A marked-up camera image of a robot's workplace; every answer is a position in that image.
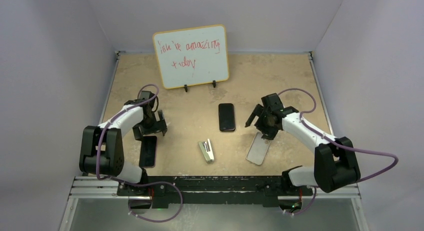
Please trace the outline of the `dark smartphone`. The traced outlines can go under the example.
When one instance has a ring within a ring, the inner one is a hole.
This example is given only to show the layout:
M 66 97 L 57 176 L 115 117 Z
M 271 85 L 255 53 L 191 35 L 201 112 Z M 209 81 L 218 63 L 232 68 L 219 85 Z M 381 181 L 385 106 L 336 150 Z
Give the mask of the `dark smartphone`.
M 144 136 L 141 139 L 139 166 L 141 168 L 153 168 L 156 163 L 157 137 Z

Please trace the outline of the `clear beige phone case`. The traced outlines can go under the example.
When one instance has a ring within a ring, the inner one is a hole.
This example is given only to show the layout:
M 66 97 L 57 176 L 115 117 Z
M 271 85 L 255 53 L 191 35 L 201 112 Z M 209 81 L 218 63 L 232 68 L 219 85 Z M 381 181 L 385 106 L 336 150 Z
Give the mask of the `clear beige phone case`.
M 245 157 L 247 161 L 257 166 L 262 165 L 271 144 L 270 140 L 264 139 L 262 136 L 261 132 L 256 133 Z

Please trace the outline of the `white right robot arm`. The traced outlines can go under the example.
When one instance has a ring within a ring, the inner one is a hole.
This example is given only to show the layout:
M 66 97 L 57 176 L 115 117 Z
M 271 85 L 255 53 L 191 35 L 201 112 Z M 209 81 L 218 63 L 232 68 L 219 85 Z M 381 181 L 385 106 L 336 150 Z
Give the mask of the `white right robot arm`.
M 272 141 L 279 131 L 297 138 L 314 155 L 313 166 L 296 166 L 281 174 L 280 187 L 288 195 L 302 186 L 320 188 L 326 193 L 356 183 L 361 178 L 353 143 L 347 137 L 326 134 L 303 118 L 292 106 L 284 106 L 276 93 L 261 98 L 245 122 L 254 125 L 262 139 Z

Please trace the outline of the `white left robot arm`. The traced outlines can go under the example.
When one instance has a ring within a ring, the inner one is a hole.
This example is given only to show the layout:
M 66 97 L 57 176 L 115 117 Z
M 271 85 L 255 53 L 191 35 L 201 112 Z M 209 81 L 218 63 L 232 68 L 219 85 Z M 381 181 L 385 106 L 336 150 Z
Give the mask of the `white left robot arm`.
M 138 196 L 149 190 L 146 168 L 155 166 L 158 138 L 165 135 L 167 124 L 159 98 L 151 91 L 142 90 L 137 99 L 128 100 L 111 119 L 89 125 L 82 132 L 79 169 L 101 179 L 112 178 L 127 182 Z M 139 162 L 133 165 L 125 160 L 123 138 L 133 132 L 141 143 Z

